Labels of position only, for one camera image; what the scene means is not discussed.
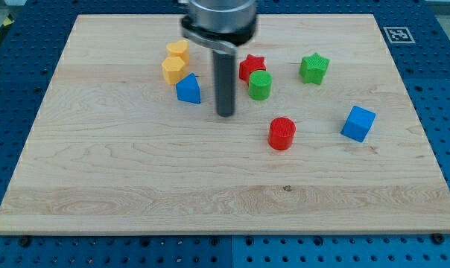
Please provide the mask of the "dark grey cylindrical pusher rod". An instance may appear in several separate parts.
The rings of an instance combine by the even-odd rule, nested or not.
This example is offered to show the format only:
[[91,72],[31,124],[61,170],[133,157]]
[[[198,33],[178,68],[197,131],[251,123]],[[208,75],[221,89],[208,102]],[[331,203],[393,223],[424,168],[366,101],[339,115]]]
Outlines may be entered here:
[[216,113],[222,117],[235,112],[235,56],[212,51]]

